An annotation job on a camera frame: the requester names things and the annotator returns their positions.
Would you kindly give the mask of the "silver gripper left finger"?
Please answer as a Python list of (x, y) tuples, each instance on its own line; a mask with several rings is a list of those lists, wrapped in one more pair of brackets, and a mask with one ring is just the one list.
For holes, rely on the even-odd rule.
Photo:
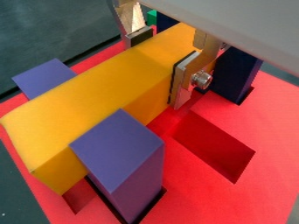
[(140, 3), (136, 0), (107, 0), (116, 20), (126, 49), (139, 45), (154, 36), (154, 29), (146, 24)]

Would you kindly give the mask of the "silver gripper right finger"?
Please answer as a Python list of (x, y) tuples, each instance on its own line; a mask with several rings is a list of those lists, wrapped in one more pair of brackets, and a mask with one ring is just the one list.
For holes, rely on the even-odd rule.
[(206, 90), (213, 81), (211, 71), (215, 67), (223, 42), (205, 31), (197, 29), (193, 45), (195, 50), (173, 66), (173, 79), (167, 103), (179, 109), (191, 99), (193, 89)]

